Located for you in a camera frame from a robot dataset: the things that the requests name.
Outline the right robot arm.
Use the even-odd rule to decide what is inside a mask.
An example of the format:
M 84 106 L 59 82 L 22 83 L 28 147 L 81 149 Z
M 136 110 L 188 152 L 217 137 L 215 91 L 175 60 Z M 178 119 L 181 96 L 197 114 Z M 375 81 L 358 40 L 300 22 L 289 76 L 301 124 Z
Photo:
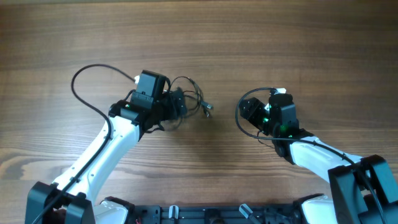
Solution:
M 272 93 L 267 104 L 243 96 L 235 118 L 257 128 L 279 157 L 329 183 L 331 197 L 311 196 L 298 204 L 302 223 L 397 223 L 397 182 L 387 161 L 335 149 L 300 128 L 293 97 Z

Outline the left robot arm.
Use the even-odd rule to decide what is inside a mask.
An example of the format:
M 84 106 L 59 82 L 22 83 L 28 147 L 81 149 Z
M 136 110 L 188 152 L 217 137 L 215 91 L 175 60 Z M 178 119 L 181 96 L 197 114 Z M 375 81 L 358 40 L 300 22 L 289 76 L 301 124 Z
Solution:
M 29 191 L 26 223 L 132 223 L 135 206 L 108 197 L 95 201 L 116 165 L 143 135 L 163 131 L 163 121 L 187 113 L 181 88 L 147 70 L 135 77 L 137 87 L 111 105 L 101 132 L 84 153 L 50 185 L 37 182 Z

